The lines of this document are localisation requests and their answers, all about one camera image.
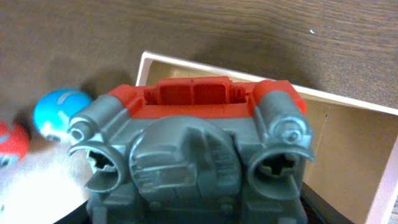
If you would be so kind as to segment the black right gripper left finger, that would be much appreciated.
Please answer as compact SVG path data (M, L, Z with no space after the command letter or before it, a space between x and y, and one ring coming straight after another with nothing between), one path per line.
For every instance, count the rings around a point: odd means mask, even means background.
M86 204L81 204L71 213L56 221L54 224L90 224L90 218L86 211Z

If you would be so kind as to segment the white cardboard box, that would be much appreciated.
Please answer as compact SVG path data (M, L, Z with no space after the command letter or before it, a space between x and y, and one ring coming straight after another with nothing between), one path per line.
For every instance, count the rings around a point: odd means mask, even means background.
M397 207L397 110L296 90L315 133L304 182L353 223L387 223Z

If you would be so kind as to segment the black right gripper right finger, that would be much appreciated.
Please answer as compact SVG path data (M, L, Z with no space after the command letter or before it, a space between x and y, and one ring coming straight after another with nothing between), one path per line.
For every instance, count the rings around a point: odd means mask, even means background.
M351 220L333 208L306 183L302 184L302 197L308 203L322 223L353 224Z

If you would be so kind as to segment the red toy truck blue tracks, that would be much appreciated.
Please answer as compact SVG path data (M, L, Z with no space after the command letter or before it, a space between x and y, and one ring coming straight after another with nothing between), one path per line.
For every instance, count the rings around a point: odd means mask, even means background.
M307 106L287 80L120 85L70 119L93 223L306 223Z

